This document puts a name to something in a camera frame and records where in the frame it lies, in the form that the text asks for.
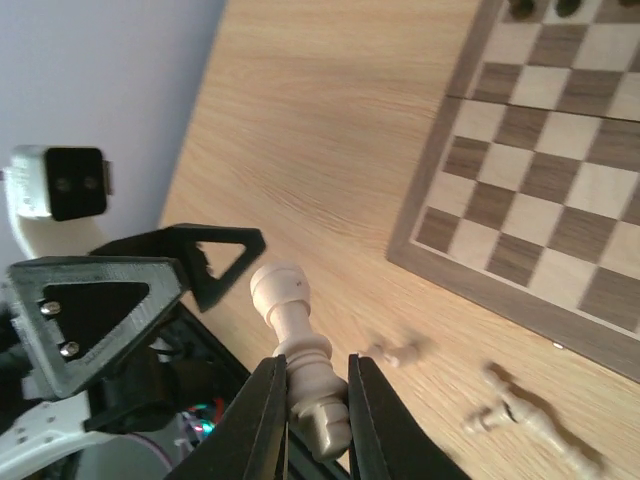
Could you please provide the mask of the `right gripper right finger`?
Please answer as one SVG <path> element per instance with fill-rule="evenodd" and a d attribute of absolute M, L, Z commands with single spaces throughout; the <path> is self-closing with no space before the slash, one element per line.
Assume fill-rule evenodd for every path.
<path fill-rule="evenodd" d="M 375 361 L 348 360 L 352 479 L 467 480 L 419 426 Z"/>

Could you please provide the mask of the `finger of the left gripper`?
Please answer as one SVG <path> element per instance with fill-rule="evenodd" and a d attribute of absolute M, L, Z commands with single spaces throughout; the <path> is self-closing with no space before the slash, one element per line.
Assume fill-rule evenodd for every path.
<path fill-rule="evenodd" d="M 39 395 L 71 397 L 104 376 L 187 289 L 170 258 L 54 256 L 11 265 L 6 298 Z"/>
<path fill-rule="evenodd" d="M 266 249 L 257 228 L 176 224 L 111 241 L 93 255 L 179 260 L 200 312 L 212 309 Z"/>

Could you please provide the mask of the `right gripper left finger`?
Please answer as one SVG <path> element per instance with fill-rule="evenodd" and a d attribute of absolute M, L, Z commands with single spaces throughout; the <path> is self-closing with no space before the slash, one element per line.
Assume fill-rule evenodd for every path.
<path fill-rule="evenodd" d="M 263 359 L 214 432 L 173 480 L 275 480 L 288 474 L 286 359 Z"/>

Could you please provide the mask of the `light chess queen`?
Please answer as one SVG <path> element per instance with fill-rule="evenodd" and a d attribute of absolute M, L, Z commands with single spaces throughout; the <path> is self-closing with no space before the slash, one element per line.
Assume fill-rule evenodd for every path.
<path fill-rule="evenodd" d="M 250 281 L 255 309 L 278 339 L 286 358 L 287 409 L 317 461 L 340 458 L 352 433 L 348 385 L 334 371 L 331 342 L 311 326 L 311 289 L 303 270 L 287 262 L 260 267 Z"/>

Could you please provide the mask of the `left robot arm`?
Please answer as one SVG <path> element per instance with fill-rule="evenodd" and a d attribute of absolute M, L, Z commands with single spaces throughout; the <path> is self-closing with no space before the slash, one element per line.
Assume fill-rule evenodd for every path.
<path fill-rule="evenodd" d="M 178 224 L 107 241 L 90 220 L 24 221 L 1 305 L 1 475 L 22 479 L 120 434 L 156 430 L 208 391 L 209 367 L 150 346 L 215 306 L 260 257 L 256 228 Z"/>

